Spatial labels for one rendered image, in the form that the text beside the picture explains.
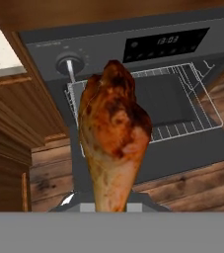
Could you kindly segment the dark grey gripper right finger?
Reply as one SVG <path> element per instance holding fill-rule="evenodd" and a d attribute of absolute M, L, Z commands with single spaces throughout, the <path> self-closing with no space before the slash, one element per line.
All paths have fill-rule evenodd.
<path fill-rule="evenodd" d="M 170 209 L 154 203 L 147 193 L 131 192 L 127 204 L 127 212 L 169 212 Z"/>

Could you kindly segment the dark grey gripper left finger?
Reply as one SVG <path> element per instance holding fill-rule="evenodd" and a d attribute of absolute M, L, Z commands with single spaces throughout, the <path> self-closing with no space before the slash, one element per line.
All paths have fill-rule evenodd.
<path fill-rule="evenodd" d="M 95 212 L 95 201 L 92 192 L 72 191 L 50 212 Z"/>

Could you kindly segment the roasted chicken drumstick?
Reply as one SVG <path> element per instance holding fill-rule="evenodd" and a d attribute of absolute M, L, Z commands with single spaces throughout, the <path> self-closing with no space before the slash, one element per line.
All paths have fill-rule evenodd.
<path fill-rule="evenodd" d="M 81 95 L 78 132 L 93 184 L 95 210 L 124 211 L 152 133 L 137 104 L 135 81 L 117 60 L 92 75 Z"/>

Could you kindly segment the dark grey oven door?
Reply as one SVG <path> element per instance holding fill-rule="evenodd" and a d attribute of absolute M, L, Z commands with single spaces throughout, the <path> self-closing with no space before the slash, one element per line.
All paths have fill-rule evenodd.
<path fill-rule="evenodd" d="M 79 192 L 92 190 L 86 159 L 78 143 L 76 125 L 69 127 L 74 188 Z M 191 134 L 148 146 L 135 184 L 161 179 L 192 169 L 224 161 L 224 130 L 222 128 Z"/>

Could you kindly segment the black round oven knob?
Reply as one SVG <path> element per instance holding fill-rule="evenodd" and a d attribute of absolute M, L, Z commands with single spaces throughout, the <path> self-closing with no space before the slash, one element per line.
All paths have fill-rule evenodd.
<path fill-rule="evenodd" d="M 76 74 L 81 72 L 85 66 L 84 60 L 75 52 L 66 51 L 60 53 L 55 61 L 56 70 L 70 78 L 74 83 L 76 81 Z"/>

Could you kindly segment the dark grey oven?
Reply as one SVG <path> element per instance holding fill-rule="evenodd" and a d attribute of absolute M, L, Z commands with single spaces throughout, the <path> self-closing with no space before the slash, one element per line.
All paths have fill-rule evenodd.
<path fill-rule="evenodd" d="M 197 100 L 224 69 L 224 7 L 25 31 L 20 37 L 68 127 L 77 128 L 68 93 L 72 82 L 56 70 L 55 61 L 71 51 L 85 63 L 75 82 L 102 73 L 113 59 L 135 78 L 167 73 L 180 77 L 197 111 L 195 120 L 155 126 L 153 143 L 223 129 L 218 113 L 211 118 Z"/>

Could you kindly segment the wooden cupboard door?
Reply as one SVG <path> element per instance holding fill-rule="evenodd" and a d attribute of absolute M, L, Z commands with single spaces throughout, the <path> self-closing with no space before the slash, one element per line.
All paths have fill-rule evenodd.
<path fill-rule="evenodd" d="M 23 211 L 22 174 L 32 164 L 31 150 L 0 131 L 0 211 Z"/>

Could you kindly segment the wooden drawer front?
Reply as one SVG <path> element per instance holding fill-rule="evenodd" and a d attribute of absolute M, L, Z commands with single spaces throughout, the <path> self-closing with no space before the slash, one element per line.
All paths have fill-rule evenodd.
<path fill-rule="evenodd" d="M 27 74 L 0 77 L 0 131 L 29 148 L 68 137 L 47 90 Z"/>

